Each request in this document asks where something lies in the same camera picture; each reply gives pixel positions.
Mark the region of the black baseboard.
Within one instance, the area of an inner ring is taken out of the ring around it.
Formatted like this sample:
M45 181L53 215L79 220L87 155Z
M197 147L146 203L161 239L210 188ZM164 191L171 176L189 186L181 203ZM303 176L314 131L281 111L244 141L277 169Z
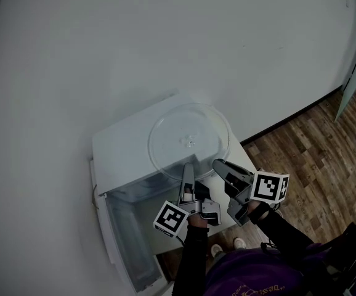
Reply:
M240 142L241 146L245 146L259 138L261 138L262 136L276 130L277 128L287 124L289 121L297 118L298 116L302 115L303 113L306 113L308 110L310 110L311 108L315 107L316 105L322 103L324 100L328 99L329 97L333 96L334 94L338 93L341 89L343 88L343 85L340 85L339 87L337 87L336 89L332 90L331 92L329 92L328 94L326 94L325 96L321 97L320 99L316 100L315 102L311 103L310 105L304 107L303 109L300 109L298 112L290 115L289 117L284 118L283 120L279 121L278 123L258 132L257 134L243 140Z

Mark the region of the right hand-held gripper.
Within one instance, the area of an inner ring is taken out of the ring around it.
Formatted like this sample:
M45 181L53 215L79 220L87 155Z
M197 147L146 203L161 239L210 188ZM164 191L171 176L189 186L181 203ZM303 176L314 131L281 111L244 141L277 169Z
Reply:
M230 197L227 213L243 226L249 221L248 204L252 200L276 205L287 193L289 175L267 171L251 171L232 162L215 159L214 171L225 181L224 192Z

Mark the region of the person's left forearm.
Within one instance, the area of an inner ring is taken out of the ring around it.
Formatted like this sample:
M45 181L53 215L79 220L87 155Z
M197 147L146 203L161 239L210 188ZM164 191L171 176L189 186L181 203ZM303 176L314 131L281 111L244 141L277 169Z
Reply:
M187 235L172 296L204 294L208 232L208 222L199 214L188 217Z

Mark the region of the clear glass turntable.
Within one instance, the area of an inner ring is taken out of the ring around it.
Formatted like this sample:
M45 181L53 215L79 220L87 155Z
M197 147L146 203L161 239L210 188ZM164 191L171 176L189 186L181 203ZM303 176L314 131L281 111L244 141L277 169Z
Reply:
M153 125L148 154L154 167L168 178L180 181L186 163L194 167L194 179L214 174L215 159L230 153L231 128L213 106L189 103L174 107Z

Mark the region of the person's right forearm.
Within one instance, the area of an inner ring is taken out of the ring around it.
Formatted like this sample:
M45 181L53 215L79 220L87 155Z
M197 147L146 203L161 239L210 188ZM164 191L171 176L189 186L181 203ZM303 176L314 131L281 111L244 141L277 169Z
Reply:
M257 225L284 255L303 254L306 248L314 243L265 202L250 201L248 217L252 224Z

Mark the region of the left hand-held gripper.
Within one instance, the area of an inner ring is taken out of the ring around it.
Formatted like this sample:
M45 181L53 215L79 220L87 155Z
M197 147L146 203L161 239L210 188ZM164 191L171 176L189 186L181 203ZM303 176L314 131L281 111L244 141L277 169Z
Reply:
M177 237L187 218L199 214L211 226L221 225L220 205L211 200L209 188L195 181L192 163L186 163L182 172L180 199L194 200L177 205L165 201L153 221L153 227L169 237Z

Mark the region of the white microwave oven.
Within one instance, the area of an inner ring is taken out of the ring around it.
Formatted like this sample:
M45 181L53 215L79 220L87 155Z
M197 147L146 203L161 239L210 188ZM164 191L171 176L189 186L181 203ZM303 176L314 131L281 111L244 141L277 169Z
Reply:
M197 102L176 94L92 138L91 172L99 225L108 257L129 296L161 296L172 291L148 236L153 238L149 228L156 230L153 221L164 202L177 200L180 181L154 167L148 137L162 115L189 103Z

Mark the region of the person's purple top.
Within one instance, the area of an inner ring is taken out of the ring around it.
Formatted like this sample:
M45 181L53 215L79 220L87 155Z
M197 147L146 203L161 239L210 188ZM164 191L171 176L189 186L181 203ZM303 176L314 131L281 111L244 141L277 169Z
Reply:
M304 273L311 270L325 252L313 254L310 245L303 269L288 264L279 251L269 249L236 250L227 253L211 267L204 286L196 296L306 296Z

